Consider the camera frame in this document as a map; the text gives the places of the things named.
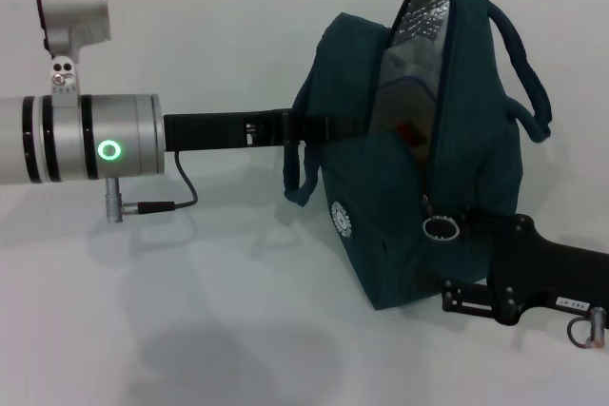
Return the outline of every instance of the metal ring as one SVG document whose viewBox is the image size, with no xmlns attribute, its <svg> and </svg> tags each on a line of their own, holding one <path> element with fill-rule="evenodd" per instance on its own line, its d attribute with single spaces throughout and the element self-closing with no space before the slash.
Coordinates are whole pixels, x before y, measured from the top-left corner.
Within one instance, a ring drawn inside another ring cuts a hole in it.
<svg viewBox="0 0 609 406">
<path fill-rule="evenodd" d="M 443 238 L 443 237 L 439 237 L 437 235 L 432 235 L 431 233 L 429 233 L 427 231 L 427 224 L 434 220 L 436 220 L 436 221 L 441 220 L 441 221 L 446 221 L 446 222 L 450 223 L 455 228 L 455 234 L 448 238 Z M 452 242 L 459 236 L 459 234 L 461 233 L 461 230 L 459 229 L 459 225 L 453 218 L 449 218 L 448 216 L 434 216 L 432 218 L 425 220 L 425 222 L 422 223 L 422 232 L 425 234 L 425 236 L 427 238 L 433 240 L 434 242 Z"/>
</svg>

